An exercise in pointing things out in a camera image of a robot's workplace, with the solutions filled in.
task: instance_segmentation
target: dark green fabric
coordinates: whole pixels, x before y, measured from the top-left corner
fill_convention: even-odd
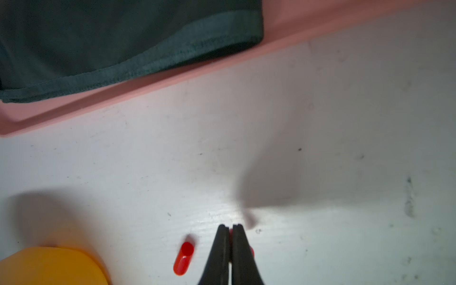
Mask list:
[[[262,38],[261,0],[4,0],[0,99],[87,91],[239,52]]]

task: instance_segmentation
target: red tube cap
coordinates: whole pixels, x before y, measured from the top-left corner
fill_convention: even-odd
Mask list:
[[[174,262],[174,273],[178,276],[184,275],[187,272],[190,261],[192,260],[195,247],[189,242],[184,242],[179,250],[176,261]]]

